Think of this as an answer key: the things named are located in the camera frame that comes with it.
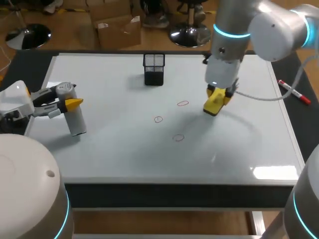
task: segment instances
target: red circle drawing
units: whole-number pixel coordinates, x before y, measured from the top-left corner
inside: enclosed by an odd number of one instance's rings
[[[156,116],[156,117],[154,118],[154,121],[155,121],[155,123],[160,123],[160,122],[163,121],[163,118],[162,118],[161,116]]]
[[[177,103],[177,106],[187,106],[189,104],[189,101],[182,101]]]
[[[173,137],[173,140],[174,140],[175,142],[181,142],[181,141],[183,141],[183,139],[185,139],[185,136],[182,135],[182,134],[177,134],[177,135],[175,135],[175,136]]]

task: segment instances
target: shoe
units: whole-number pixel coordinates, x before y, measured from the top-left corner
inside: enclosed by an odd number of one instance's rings
[[[52,15],[55,13],[55,9],[57,7],[61,7],[63,5],[63,0],[54,0],[53,3],[44,7],[44,13]]]
[[[159,18],[154,15],[147,15],[143,22],[143,26],[150,28],[167,28],[169,26],[169,21],[165,15]]]
[[[196,4],[194,7],[194,11],[194,24],[200,25],[206,19],[206,14],[204,13],[203,5]]]

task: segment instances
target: white cable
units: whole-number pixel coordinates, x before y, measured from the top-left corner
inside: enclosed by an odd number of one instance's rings
[[[255,97],[255,96],[250,96],[248,94],[245,94],[245,93],[242,93],[242,92],[239,92],[239,91],[236,91],[237,94],[241,95],[241,96],[245,96],[245,97],[248,97],[248,98],[251,98],[251,99],[254,99],[254,100],[258,100],[258,101],[279,101],[279,100],[283,100],[285,98],[287,98],[288,96],[291,95],[291,93],[293,92],[293,90],[297,87],[300,79],[301,79],[301,76],[304,72],[304,67],[311,61],[311,60],[314,60],[318,58],[318,64],[319,64],[319,28],[317,30],[317,37],[316,37],[316,40],[315,40],[315,55],[314,56],[310,56],[308,57],[302,64],[301,66],[299,67],[299,70],[296,74],[296,77],[295,77],[295,80],[293,82],[293,85],[291,86],[291,88],[281,97],[278,97],[278,98],[272,98],[272,99],[265,99],[265,98],[260,98],[260,97]]]
[[[293,82],[293,85],[291,86],[291,88],[281,97],[278,97],[278,98],[272,98],[272,99],[265,99],[265,98],[260,98],[260,97],[255,97],[255,96],[250,96],[250,95],[247,95],[245,93],[242,93],[242,92],[239,92],[239,91],[236,91],[237,94],[241,95],[241,96],[245,96],[245,97],[248,97],[248,98],[251,98],[251,99],[254,99],[254,100],[258,100],[258,101],[279,101],[279,100],[283,100],[285,98],[287,98],[289,95],[291,95],[292,91],[296,88],[296,86],[298,85],[300,79],[301,79],[301,75],[303,74],[304,72],[304,67],[313,59],[316,59],[318,56],[310,56],[308,57],[302,64],[301,66],[299,67],[299,70],[296,74],[296,77],[295,77],[295,80]]]
[[[319,67],[319,27],[317,29],[317,37],[315,39],[315,55],[318,58],[318,64],[317,66]]]
[[[0,69],[0,72],[1,72],[1,71],[3,71],[5,68],[7,68],[7,67],[11,64],[11,59],[6,55],[6,53],[5,53],[4,49],[3,49],[3,47],[0,46],[0,48],[1,48],[1,50],[2,50],[2,52],[3,52],[3,54],[4,54],[4,56],[5,56],[5,57],[8,59],[8,61],[9,61],[9,63],[8,63],[5,67],[3,67],[2,69]]]
[[[14,11],[12,11],[11,13],[9,13],[7,16],[5,16],[4,18],[0,19],[0,23],[4,22],[11,14],[13,14]],[[3,67],[2,69],[0,69],[0,72],[3,71],[5,68],[7,68],[10,64],[11,64],[11,59],[7,56],[7,54],[4,52],[4,49],[2,46],[0,46],[4,56],[6,57],[6,59],[8,59],[9,63]]]

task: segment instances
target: mesh pencil cup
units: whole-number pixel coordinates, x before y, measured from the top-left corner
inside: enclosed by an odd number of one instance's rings
[[[146,86],[162,86],[164,84],[164,54],[144,54],[143,66]]]

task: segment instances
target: whiteboard surface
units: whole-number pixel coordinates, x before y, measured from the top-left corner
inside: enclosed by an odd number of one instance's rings
[[[47,86],[77,85],[87,133],[71,137],[58,116],[34,119],[27,135],[51,151],[65,183],[296,183],[304,163],[283,101],[235,95],[212,117],[203,112],[203,57],[165,60],[161,87],[144,85],[142,55],[64,54],[52,60]],[[239,90],[280,95],[271,64],[256,55],[244,58]]]

